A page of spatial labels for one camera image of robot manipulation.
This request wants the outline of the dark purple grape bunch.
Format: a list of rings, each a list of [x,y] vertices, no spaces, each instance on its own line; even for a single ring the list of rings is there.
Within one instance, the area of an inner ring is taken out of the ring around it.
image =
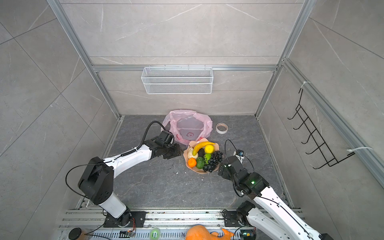
[[[203,171],[205,172],[213,172],[219,164],[223,161],[223,153],[220,151],[215,151],[214,153],[211,154],[212,158],[210,159],[209,163],[206,164],[203,168]]]

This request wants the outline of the beige bumpy fruit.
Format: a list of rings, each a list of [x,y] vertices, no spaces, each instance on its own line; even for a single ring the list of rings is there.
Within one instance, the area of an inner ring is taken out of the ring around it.
[[[198,151],[195,151],[194,148],[189,147],[188,153],[187,153],[188,160],[191,159],[191,158],[197,159],[198,157],[199,157]]]

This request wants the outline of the yellow lemon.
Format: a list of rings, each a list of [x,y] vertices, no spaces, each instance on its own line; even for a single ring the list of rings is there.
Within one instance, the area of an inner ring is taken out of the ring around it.
[[[215,152],[215,146],[214,145],[206,145],[204,147],[205,153],[206,154],[212,154]]]

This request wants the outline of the pink plastic bag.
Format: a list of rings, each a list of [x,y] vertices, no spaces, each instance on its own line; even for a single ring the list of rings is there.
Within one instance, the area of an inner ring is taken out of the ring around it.
[[[192,110],[174,110],[163,120],[163,126],[175,136],[175,141],[188,146],[191,141],[208,138],[213,130],[213,121],[208,115]]]

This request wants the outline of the smooth green mango fruit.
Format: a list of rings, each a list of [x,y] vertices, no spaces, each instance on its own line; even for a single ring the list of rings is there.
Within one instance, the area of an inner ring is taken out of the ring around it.
[[[203,169],[205,166],[205,159],[203,157],[198,157],[196,161],[197,161],[196,168],[199,170]]]

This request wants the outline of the orange tangerine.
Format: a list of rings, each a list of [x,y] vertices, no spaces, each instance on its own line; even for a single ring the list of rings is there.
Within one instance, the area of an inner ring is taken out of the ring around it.
[[[188,160],[188,166],[189,166],[190,168],[194,168],[196,165],[197,165],[197,160],[196,160],[195,158],[190,158],[190,159]]]

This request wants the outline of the dark avocado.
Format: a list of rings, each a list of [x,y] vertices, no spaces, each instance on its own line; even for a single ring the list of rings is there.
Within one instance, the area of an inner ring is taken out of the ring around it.
[[[204,148],[201,148],[201,149],[198,151],[198,155],[199,155],[199,157],[204,157],[205,154],[206,154],[206,153],[205,153],[205,149],[204,149]]]

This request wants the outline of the yellow green banana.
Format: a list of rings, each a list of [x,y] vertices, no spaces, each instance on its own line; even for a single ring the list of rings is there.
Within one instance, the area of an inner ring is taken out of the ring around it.
[[[198,151],[199,151],[201,148],[206,147],[206,146],[208,146],[208,145],[212,145],[212,146],[214,146],[215,143],[212,143],[212,142],[201,142],[201,143],[198,143],[198,144],[194,147],[194,149],[193,149],[193,155],[196,155],[196,154],[198,153]]]

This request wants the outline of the green bumpy fruit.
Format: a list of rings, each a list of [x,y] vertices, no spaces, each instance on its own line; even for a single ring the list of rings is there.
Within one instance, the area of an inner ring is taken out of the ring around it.
[[[205,154],[205,155],[204,155],[205,163],[208,164],[211,158],[212,158],[212,155],[211,155],[211,154]]]

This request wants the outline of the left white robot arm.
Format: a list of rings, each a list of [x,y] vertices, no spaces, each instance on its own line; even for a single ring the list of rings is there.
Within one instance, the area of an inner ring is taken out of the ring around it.
[[[120,155],[103,160],[92,158],[78,182],[78,188],[93,204],[105,210],[115,225],[126,227],[131,223],[132,215],[127,205],[113,192],[114,179],[142,162],[157,157],[168,160],[181,153],[182,149],[174,142],[174,136],[168,131],[162,131],[159,136],[142,141],[138,147]]]

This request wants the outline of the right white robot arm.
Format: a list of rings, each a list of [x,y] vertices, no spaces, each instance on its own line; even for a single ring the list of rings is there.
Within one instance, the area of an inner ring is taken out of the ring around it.
[[[233,183],[236,193],[248,196],[266,210],[266,217],[254,204],[246,201],[237,208],[239,221],[255,227],[273,240],[331,240],[329,234],[321,234],[303,221],[276,194],[270,184],[258,173],[249,173],[237,156],[220,162],[218,175]]]

